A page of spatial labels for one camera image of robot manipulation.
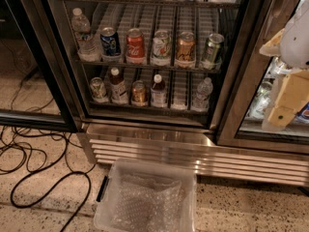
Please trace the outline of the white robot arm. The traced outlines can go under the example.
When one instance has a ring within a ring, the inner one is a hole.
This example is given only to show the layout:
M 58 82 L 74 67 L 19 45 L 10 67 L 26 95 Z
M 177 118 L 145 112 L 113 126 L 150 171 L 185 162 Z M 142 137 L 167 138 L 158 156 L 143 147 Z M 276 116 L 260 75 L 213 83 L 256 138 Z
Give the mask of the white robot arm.
M 270 92 L 262 129 L 282 131 L 309 102 L 309 1 L 305 0 L 285 27 L 259 50 L 265 56 L 279 56 L 292 68 L 278 77 Z

